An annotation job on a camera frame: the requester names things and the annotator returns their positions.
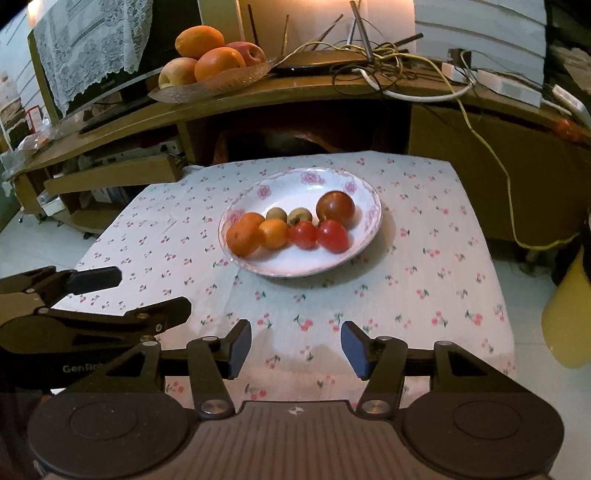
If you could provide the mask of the large orange front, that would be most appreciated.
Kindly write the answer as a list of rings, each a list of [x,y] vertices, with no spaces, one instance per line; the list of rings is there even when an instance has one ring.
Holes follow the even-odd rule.
[[[242,54],[228,46],[217,47],[202,55],[195,63],[193,75],[195,81],[211,79],[216,75],[235,68],[244,68]]]

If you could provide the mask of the red apple behind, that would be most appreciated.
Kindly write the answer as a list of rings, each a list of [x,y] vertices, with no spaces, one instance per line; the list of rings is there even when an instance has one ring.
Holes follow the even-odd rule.
[[[228,47],[238,51],[242,55],[246,66],[254,66],[266,63],[266,54],[263,49],[255,43],[246,41],[236,41],[228,43]]]

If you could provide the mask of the cherry print tablecloth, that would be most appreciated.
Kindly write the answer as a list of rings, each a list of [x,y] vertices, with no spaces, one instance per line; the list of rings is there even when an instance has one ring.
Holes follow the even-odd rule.
[[[263,180],[296,170],[290,188],[320,197],[322,169],[346,170],[381,198],[382,227],[369,247],[338,268],[301,279],[267,279],[222,251],[222,214],[252,190],[256,211],[273,200]],[[484,235],[453,167],[378,152],[283,157],[189,167],[172,184],[142,191],[79,262],[115,266],[118,287],[69,296],[63,310],[120,315],[183,296],[192,313],[160,336],[166,349],[252,323],[252,349],[237,379],[245,400],[356,401],[362,381],[342,353],[339,331],[353,321],[370,336],[388,335],[429,349],[452,341],[505,374],[515,371],[514,336]]]

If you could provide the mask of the black router with antennas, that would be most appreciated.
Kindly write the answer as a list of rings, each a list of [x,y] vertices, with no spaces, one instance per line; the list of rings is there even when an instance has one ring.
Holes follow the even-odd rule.
[[[273,61],[270,72],[277,76],[315,76],[328,75],[339,68],[356,68],[356,66],[373,66],[380,63],[387,56],[395,53],[407,53],[405,46],[424,38],[423,33],[408,36],[396,42],[385,41],[373,43],[366,29],[370,25],[378,31],[369,20],[361,14],[361,2],[349,2],[353,13],[353,21],[349,36],[342,45],[332,45],[325,42],[325,37],[332,32],[335,25],[342,20],[339,16],[325,32],[314,40],[301,44],[290,54],[283,54]]]

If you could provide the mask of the red tomato oval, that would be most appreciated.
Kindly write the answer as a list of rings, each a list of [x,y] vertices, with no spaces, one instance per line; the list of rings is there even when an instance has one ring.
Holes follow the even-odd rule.
[[[317,242],[325,250],[341,254],[349,249],[349,234],[341,223],[329,219],[318,225]]]

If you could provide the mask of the yellow container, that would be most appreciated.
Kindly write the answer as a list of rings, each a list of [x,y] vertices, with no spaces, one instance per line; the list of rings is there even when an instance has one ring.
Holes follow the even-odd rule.
[[[590,256],[582,247],[542,314],[546,346],[564,367],[590,364]]]

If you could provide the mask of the tan longan right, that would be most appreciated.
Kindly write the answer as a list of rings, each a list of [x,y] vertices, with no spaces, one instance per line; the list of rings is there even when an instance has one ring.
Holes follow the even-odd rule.
[[[287,215],[287,224],[290,226],[295,226],[300,222],[311,222],[314,217],[312,217],[311,212],[308,211],[307,208],[298,207],[294,210],[290,211],[290,214]]]

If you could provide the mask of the red tomato with stem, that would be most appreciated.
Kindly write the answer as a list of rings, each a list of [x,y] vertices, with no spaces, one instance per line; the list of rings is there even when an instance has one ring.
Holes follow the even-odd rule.
[[[288,229],[288,238],[300,249],[311,250],[317,246],[317,229],[309,221],[300,221]]]

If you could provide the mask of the orange persimmon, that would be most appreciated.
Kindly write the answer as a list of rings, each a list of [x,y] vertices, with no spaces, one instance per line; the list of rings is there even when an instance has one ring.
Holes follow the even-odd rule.
[[[259,225],[262,224],[265,220],[266,218],[259,213],[247,212],[243,214],[242,217],[239,219],[239,223],[253,225],[254,227],[258,228]]]
[[[235,223],[225,235],[229,250],[238,257],[246,257],[256,252],[263,244],[263,239],[263,231],[256,223],[249,221]]]

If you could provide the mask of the small orange fruit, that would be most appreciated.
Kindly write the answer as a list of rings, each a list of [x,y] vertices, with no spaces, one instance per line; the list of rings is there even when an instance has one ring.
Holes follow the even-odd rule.
[[[283,220],[271,218],[259,225],[262,232],[262,246],[266,250],[280,250],[288,242],[288,226]]]

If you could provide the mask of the white power strip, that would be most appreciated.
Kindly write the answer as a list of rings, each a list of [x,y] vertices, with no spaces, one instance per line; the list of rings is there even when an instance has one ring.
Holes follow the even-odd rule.
[[[517,80],[484,70],[470,70],[451,63],[442,64],[443,74],[451,81],[471,86],[482,86],[494,93],[521,103],[540,108],[542,94]]]

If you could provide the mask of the orange on top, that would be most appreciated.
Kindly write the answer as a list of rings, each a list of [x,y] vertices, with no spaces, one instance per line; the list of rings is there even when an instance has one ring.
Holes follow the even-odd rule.
[[[190,27],[182,31],[175,40],[174,47],[182,57],[198,60],[212,49],[225,45],[221,31],[207,25]]]

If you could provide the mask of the pale apple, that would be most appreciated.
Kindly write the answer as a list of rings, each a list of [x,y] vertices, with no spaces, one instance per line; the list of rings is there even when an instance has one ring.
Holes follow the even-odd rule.
[[[195,83],[194,67],[197,60],[190,57],[179,57],[164,65],[158,77],[158,87],[165,89]]]

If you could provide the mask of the dark red brown tomato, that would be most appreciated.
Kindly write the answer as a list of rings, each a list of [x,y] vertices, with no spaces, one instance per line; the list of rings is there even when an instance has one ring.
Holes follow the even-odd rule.
[[[334,190],[322,195],[315,212],[321,222],[335,220],[348,226],[356,215],[356,205],[347,193]]]

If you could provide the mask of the glass fruit dish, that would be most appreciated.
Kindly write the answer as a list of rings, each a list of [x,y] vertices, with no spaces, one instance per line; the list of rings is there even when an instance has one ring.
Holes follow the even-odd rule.
[[[204,81],[190,85],[155,88],[148,93],[152,100],[165,104],[191,104],[225,94],[235,93],[259,82],[280,63],[273,58],[253,66],[229,69]]]

